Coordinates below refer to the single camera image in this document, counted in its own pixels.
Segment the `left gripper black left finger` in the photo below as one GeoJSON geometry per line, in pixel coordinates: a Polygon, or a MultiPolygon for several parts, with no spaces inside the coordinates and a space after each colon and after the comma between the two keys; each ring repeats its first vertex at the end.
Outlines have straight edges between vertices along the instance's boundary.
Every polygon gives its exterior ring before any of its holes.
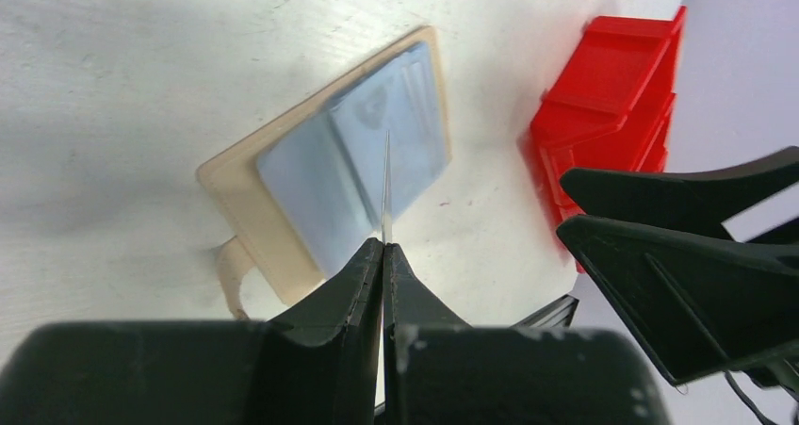
{"type": "Polygon", "coordinates": [[[383,244],[259,320],[77,321],[35,330],[1,372],[5,424],[368,424],[383,244]]]}

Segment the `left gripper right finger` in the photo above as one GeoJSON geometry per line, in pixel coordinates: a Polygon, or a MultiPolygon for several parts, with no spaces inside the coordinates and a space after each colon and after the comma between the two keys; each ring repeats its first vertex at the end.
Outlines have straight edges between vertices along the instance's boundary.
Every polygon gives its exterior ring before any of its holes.
{"type": "Polygon", "coordinates": [[[383,252],[389,424],[665,424],[649,369],[612,331],[472,327],[383,252]]]}

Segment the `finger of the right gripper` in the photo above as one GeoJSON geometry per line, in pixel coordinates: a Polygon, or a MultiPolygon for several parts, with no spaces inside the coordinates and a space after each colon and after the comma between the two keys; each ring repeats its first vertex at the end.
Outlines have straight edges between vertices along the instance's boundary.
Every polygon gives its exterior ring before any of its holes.
{"type": "Polygon", "coordinates": [[[556,234],[672,385],[798,361],[798,248],[578,215],[556,234]]]}
{"type": "Polygon", "coordinates": [[[560,179],[587,215],[717,238],[730,237],[725,220],[797,182],[796,146],[709,172],[573,168],[560,179]]]}

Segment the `beige leather card holder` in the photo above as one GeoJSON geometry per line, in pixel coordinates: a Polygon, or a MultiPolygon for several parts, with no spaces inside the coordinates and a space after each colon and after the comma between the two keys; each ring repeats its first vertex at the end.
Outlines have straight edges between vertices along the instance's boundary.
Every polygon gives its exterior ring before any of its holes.
{"type": "Polygon", "coordinates": [[[293,305],[399,217],[452,159],[436,30],[421,26],[202,164],[233,229],[217,256],[227,308],[259,270],[293,305]]]}

